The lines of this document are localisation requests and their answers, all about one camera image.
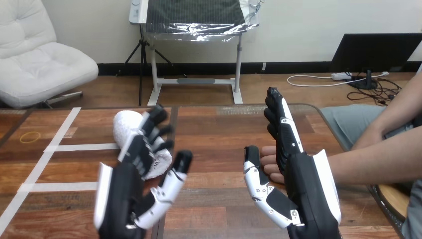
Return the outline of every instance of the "monitor stand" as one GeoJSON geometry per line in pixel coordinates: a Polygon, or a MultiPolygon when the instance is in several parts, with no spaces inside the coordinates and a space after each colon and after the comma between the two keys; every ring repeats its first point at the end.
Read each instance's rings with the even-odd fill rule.
{"type": "Polygon", "coordinates": [[[362,81],[358,81],[358,82],[350,82],[348,84],[350,86],[353,86],[353,87],[355,87],[357,89],[361,89],[361,90],[373,90],[373,89],[378,87],[377,82],[372,79],[372,71],[371,70],[368,70],[366,72],[366,77],[358,76],[356,78],[356,76],[352,76],[351,80],[355,81],[355,80],[360,80],[360,79],[364,79],[364,78],[366,78],[366,80],[362,80],[362,81]]]}

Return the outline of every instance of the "person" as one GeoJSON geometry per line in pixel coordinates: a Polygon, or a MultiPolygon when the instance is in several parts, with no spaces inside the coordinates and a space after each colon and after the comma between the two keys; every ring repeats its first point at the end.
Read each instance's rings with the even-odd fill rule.
{"type": "MultiPolygon", "coordinates": [[[[407,239],[422,238],[422,73],[414,76],[387,107],[350,105],[321,109],[333,133],[348,150],[328,157],[336,184],[385,184],[414,181],[407,239]]],[[[271,180],[284,183],[276,147],[261,149],[261,164],[271,180]]]]}

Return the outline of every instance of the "black baseboard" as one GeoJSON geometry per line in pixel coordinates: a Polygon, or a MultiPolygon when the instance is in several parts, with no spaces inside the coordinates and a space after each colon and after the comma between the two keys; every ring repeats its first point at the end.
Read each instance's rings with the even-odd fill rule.
{"type": "MultiPolygon", "coordinates": [[[[421,65],[420,61],[409,61],[400,72],[416,72],[421,65]]],[[[235,74],[236,63],[174,63],[174,67],[167,63],[157,63],[157,71],[160,76],[181,75],[231,75],[235,74]]],[[[262,62],[242,63],[241,74],[298,74],[298,73],[324,73],[330,72],[331,62],[268,62],[265,71],[262,70],[262,62]]],[[[119,70],[122,75],[137,76],[140,73],[139,63],[98,64],[100,76],[114,76],[119,70]]],[[[151,64],[144,66],[143,74],[151,76],[151,64]]]]}

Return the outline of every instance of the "black monitor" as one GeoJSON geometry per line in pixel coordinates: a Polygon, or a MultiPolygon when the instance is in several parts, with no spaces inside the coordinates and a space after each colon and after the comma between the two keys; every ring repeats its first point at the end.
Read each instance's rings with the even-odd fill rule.
{"type": "Polygon", "coordinates": [[[371,73],[400,71],[421,41],[422,33],[345,34],[330,71],[366,73],[367,80],[349,84],[358,89],[374,89],[377,84],[371,73]]]}

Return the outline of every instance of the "gray shorts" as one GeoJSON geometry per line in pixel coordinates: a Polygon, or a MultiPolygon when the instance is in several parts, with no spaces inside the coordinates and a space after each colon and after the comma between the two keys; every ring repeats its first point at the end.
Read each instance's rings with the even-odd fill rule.
{"type": "MultiPolygon", "coordinates": [[[[350,105],[323,108],[321,111],[340,143],[350,150],[366,127],[384,109],[385,107],[381,106],[350,105]]],[[[412,128],[413,125],[408,123],[386,134],[385,138],[393,137],[412,128]]],[[[407,239],[422,239],[422,180],[417,180],[412,186],[408,217],[402,226],[402,234],[407,239]]]]}

